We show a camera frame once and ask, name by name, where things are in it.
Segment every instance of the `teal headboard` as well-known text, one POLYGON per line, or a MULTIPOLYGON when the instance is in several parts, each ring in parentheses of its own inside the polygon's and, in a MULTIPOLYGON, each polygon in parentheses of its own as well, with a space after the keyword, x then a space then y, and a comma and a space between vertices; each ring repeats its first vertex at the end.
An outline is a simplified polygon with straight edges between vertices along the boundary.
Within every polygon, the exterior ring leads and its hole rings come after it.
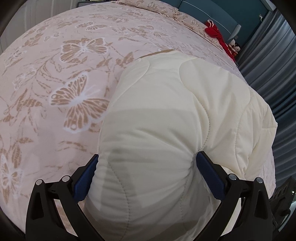
POLYGON ((239 32, 241 26, 221 7, 211 0, 162 0, 180 12, 187 13, 202 23, 208 19, 219 28, 226 42, 231 41, 239 32))

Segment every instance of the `quilted cushion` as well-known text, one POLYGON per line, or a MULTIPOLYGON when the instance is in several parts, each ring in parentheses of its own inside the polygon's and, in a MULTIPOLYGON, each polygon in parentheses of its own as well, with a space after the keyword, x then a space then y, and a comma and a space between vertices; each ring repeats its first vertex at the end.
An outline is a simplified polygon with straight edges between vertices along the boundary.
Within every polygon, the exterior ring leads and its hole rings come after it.
POLYGON ((89 220, 107 241, 193 240, 219 205, 196 153, 253 180, 276 127, 265 101, 220 67, 178 51, 137 59, 101 127, 89 220))

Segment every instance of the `stuffed toy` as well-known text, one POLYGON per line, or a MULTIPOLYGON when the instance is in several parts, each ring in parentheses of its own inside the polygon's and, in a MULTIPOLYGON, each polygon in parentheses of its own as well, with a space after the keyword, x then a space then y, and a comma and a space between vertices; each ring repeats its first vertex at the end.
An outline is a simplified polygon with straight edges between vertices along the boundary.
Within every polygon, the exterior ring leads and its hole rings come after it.
POLYGON ((228 44, 228 48, 234 57, 237 56, 238 52, 240 51, 240 46, 235 42, 234 39, 228 44))

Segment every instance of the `white door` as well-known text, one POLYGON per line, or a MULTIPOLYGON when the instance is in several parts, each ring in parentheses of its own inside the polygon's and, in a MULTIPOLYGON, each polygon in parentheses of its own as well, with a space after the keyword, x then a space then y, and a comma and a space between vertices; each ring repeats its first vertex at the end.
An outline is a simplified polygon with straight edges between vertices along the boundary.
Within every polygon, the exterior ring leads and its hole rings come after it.
POLYGON ((78 0, 28 0, 17 11, 0 37, 0 54, 36 24, 76 7, 78 0))

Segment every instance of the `bed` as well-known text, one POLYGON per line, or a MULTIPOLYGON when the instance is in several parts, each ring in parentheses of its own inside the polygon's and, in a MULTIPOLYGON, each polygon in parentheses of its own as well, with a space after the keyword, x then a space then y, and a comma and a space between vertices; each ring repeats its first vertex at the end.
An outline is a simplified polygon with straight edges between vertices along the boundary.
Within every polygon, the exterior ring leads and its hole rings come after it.
MULTIPOLYGON (((122 71, 141 56, 168 49, 206 60, 245 81, 214 40, 167 13, 113 2, 47 19, 0 56, 0 206, 22 231, 34 182, 71 175, 97 152, 102 120, 122 71)), ((271 149, 260 176, 271 197, 271 149)), ((73 232, 59 203, 57 207, 73 232)))

